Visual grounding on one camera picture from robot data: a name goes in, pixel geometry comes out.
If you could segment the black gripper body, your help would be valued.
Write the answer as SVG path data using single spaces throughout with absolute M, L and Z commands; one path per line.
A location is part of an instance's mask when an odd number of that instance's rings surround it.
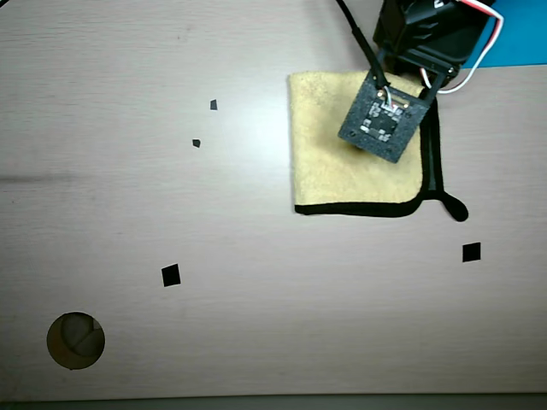
M 392 59 L 433 73 L 458 73 L 488 19 L 460 1 L 385 0 L 373 41 Z

